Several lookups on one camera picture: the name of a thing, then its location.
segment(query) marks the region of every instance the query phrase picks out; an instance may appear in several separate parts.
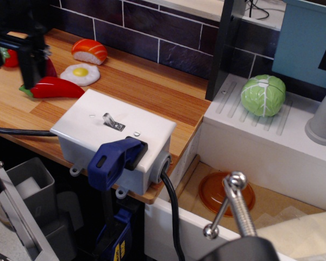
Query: dark tile backsplash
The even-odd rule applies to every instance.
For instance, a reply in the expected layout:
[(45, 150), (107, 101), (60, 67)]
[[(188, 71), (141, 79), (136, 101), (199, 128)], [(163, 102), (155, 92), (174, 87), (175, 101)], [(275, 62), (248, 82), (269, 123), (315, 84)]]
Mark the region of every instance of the dark tile backsplash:
[[(219, 22), (142, 0), (49, 0), (53, 27), (209, 79)], [(271, 74), (322, 100), (326, 89), (272, 72), (280, 31), (241, 21), (229, 72)]]
[(209, 78), (219, 22), (142, 0), (50, 4), (54, 28)]

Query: light blue panel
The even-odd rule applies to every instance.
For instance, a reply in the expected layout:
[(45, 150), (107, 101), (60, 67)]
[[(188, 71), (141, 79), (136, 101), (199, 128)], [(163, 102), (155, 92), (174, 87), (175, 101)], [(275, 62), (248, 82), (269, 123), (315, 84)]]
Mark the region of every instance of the light blue panel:
[(326, 71), (318, 68), (326, 50), (326, 6), (285, 2), (272, 71), (326, 88)]

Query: blue clamp handle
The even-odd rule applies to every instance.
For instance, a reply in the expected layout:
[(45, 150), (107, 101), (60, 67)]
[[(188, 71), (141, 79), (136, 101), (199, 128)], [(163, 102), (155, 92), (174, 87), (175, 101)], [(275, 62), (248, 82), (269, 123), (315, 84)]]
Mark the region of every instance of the blue clamp handle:
[(100, 191), (116, 183), (124, 168), (134, 170), (147, 151), (147, 144), (132, 137), (100, 146), (88, 164), (88, 182)]

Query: black power cord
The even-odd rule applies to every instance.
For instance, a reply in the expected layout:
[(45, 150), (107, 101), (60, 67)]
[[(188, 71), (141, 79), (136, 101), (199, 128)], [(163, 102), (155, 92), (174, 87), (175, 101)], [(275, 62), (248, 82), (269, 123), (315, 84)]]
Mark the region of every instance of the black power cord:
[(280, 10), (278, 10), (278, 9), (272, 9), (272, 8), (270, 8), (270, 9), (269, 9), (269, 8), (267, 8), (267, 9), (260, 8), (260, 7), (257, 6), (257, 2), (258, 2), (258, 0), (256, 1), (256, 3), (254, 3), (253, 0), (249, 0), (249, 2), (250, 2), (249, 17), (252, 16), (252, 10), (253, 10), (254, 7), (255, 7), (256, 9), (258, 9), (258, 10), (260, 10), (260, 11), (266, 13), (266, 16), (261, 17), (261, 18), (257, 18), (257, 20), (263, 20), (263, 19), (266, 19), (266, 18), (269, 17), (269, 12), (267, 12), (266, 10), (277, 10), (277, 11), (280, 11)]
[(164, 170), (162, 170), (160, 177), (164, 182), (165, 187), (168, 190), (168, 194), (172, 205), (174, 247), (179, 257), (179, 261), (185, 261), (185, 256), (180, 245), (178, 198), (176, 197), (174, 186)]
[(47, 136), (54, 137), (55, 134), (51, 133), (49, 130), (34, 130), (34, 129), (10, 129), (10, 128), (0, 128), (1, 134), (9, 135), (24, 135), (24, 136)]

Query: cabbage toy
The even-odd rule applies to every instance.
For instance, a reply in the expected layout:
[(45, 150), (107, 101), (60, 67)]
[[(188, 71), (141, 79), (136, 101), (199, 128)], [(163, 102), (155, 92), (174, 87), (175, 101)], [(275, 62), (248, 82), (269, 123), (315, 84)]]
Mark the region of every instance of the cabbage toy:
[(285, 84), (267, 74), (250, 78), (241, 92), (241, 102), (251, 113), (267, 117), (278, 113), (285, 101)]

